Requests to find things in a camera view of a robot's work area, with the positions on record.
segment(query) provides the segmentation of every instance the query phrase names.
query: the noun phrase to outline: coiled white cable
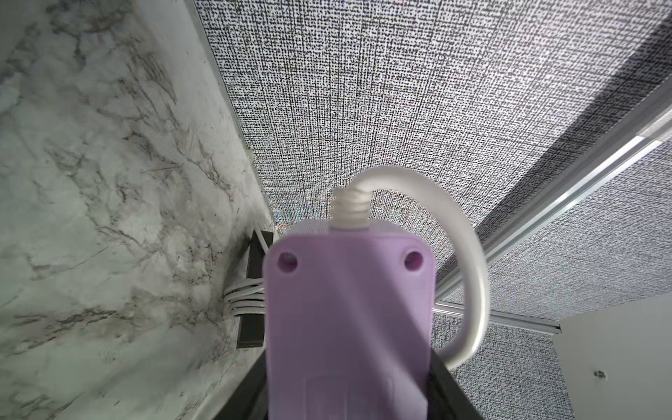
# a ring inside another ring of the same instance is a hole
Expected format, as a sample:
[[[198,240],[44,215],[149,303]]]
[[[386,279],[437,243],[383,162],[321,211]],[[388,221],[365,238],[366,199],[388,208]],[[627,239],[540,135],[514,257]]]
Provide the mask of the coiled white cable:
[[[268,245],[259,227],[254,229],[263,253],[268,253]],[[265,311],[263,278],[245,279],[224,290],[224,300],[229,302],[231,314],[235,317],[242,314],[263,314]]]
[[[490,284],[480,241],[469,219],[447,192],[429,178],[402,167],[367,169],[346,188],[335,188],[330,226],[366,228],[376,190],[394,190],[418,201],[436,217],[455,248],[464,285],[464,318],[457,336],[437,352],[448,369],[455,368],[476,353],[488,325]]]

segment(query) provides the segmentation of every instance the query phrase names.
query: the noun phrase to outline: white cord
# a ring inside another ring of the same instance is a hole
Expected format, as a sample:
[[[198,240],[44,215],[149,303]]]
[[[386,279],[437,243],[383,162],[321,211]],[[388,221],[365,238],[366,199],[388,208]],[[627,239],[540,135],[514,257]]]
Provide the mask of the white cord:
[[[254,233],[259,239],[264,255],[268,253],[268,245],[261,234],[261,229],[256,226]],[[242,282],[232,284],[224,290],[224,300],[230,303],[231,314],[263,314],[264,295],[263,278],[245,279]]]
[[[257,279],[245,279],[242,282],[234,283],[231,286],[227,287],[224,289],[224,294],[229,294],[230,292],[233,292],[234,290],[238,289],[243,289],[249,286],[258,286],[263,283],[263,278],[257,278]]]
[[[455,248],[464,285],[464,319],[457,336],[437,352],[448,369],[455,368],[476,353],[488,325],[490,284],[480,241],[447,192],[417,172],[391,166],[367,169],[346,188],[334,189],[331,227],[366,228],[376,190],[394,190],[418,201],[436,217]]]
[[[266,311],[264,308],[240,308],[240,309],[234,309],[231,311],[231,315],[234,317],[237,317],[238,315],[244,315],[244,314],[265,314]]]

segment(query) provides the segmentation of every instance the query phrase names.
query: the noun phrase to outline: white panel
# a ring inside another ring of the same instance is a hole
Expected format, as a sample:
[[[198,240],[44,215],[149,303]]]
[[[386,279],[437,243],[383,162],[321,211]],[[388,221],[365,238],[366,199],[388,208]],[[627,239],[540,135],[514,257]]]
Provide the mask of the white panel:
[[[0,8],[0,418],[210,418],[260,352],[222,289],[271,218],[186,4]]]
[[[670,320],[672,293],[560,322],[553,342],[576,420],[669,418]]]

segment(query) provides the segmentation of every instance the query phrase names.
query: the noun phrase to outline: screw hole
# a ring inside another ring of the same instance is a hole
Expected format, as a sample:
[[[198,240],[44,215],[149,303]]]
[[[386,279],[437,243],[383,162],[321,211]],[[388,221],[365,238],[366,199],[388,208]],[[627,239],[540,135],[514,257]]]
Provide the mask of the screw hole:
[[[409,252],[404,258],[404,265],[409,271],[418,271],[422,267],[423,258],[422,254],[418,251]]]
[[[283,252],[280,254],[280,258],[278,258],[278,268],[283,273],[291,273],[296,269],[297,265],[298,261],[296,260],[296,256],[291,252]]]

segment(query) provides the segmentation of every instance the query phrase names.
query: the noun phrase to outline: cable strain relief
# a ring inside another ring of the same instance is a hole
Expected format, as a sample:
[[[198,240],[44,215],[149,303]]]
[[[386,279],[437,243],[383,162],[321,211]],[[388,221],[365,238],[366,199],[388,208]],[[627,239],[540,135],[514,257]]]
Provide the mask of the cable strain relief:
[[[355,230],[369,227],[369,209],[373,192],[353,187],[334,188],[331,200],[329,226],[335,229]]]

